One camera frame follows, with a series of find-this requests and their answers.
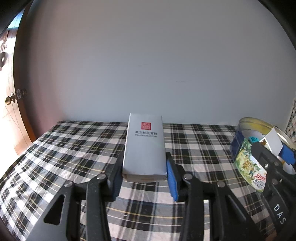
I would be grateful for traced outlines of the white charger plug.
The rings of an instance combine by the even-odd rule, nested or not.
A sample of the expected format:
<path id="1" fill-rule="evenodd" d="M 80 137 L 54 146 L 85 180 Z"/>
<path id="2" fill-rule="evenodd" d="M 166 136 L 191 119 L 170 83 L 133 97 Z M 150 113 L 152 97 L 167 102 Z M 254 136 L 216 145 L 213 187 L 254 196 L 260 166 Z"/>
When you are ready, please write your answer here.
<path id="1" fill-rule="evenodd" d="M 272 128 L 259 142 L 276 157 L 283 149 L 282 141 L 275 128 Z"/>

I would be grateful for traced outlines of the white box red logo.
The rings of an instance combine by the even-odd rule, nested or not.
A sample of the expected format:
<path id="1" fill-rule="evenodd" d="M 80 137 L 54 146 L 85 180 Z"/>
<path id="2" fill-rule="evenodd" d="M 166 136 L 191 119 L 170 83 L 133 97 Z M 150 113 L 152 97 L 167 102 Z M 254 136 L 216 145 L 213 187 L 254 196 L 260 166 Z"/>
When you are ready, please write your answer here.
<path id="1" fill-rule="evenodd" d="M 160 115 L 129 115 L 122 175 L 127 182 L 134 183 L 166 179 L 166 149 Z"/>

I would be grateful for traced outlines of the teal toy brick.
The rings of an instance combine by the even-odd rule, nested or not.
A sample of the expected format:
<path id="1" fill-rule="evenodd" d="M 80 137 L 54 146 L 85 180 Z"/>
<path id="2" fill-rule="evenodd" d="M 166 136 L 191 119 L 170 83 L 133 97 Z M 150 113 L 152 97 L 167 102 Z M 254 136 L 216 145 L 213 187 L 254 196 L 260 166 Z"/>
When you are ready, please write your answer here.
<path id="1" fill-rule="evenodd" d="M 250 144 L 253 144 L 255 142 L 259 142 L 259 138 L 256 137 L 249 137 L 248 138 L 248 142 L 250 142 Z"/>

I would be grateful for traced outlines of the plaid pillow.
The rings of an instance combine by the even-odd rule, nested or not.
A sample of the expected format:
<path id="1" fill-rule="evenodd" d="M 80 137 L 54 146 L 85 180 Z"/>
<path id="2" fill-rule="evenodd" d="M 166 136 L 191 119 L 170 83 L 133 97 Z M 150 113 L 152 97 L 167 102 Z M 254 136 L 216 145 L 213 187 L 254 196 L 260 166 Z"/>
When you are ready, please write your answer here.
<path id="1" fill-rule="evenodd" d="M 285 129 L 286 135 L 295 143 L 296 142 L 296 100 L 293 100 L 292 111 Z"/>

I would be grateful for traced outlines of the black white plaid cloth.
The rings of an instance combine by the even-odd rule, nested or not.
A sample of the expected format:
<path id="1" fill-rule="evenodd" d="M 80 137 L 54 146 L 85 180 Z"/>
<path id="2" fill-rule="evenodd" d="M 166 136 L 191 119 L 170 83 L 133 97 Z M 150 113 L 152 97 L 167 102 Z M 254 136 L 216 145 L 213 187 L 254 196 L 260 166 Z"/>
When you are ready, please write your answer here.
<path id="1" fill-rule="evenodd" d="M 165 123 L 165 147 L 177 164 L 203 182 L 225 182 L 266 240 L 276 232 L 260 195 L 234 165 L 234 126 Z M 1 178 L 1 219 L 25 240 L 48 203 L 70 180 L 82 183 L 104 171 L 125 148 L 127 124 L 60 121 L 45 132 Z M 166 181 L 123 182 L 107 204 L 113 240 L 178 240 L 184 205 L 173 201 Z"/>

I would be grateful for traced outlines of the wooden door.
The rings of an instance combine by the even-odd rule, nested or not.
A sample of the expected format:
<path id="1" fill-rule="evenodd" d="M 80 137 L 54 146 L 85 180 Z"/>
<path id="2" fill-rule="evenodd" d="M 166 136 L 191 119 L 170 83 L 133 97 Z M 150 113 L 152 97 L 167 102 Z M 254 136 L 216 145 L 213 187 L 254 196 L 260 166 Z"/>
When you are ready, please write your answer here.
<path id="1" fill-rule="evenodd" d="M 19 61 L 20 27 L 25 18 L 22 10 L 1 36 L 1 156 L 7 159 L 15 159 L 36 139 L 25 110 L 25 97 L 10 105 L 4 101 L 17 89 L 25 89 Z"/>

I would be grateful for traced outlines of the brass door knob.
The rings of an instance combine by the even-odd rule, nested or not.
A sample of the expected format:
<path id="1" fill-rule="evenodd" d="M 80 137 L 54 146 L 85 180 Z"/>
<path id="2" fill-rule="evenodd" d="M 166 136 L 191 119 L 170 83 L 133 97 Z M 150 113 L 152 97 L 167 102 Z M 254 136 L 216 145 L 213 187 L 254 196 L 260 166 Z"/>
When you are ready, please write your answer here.
<path id="1" fill-rule="evenodd" d="M 20 100 L 26 96 L 27 96 L 26 89 L 17 89 L 15 94 L 12 92 L 10 96 L 7 96 L 4 101 L 6 105 L 10 105 L 11 103 L 15 103 L 17 100 Z"/>

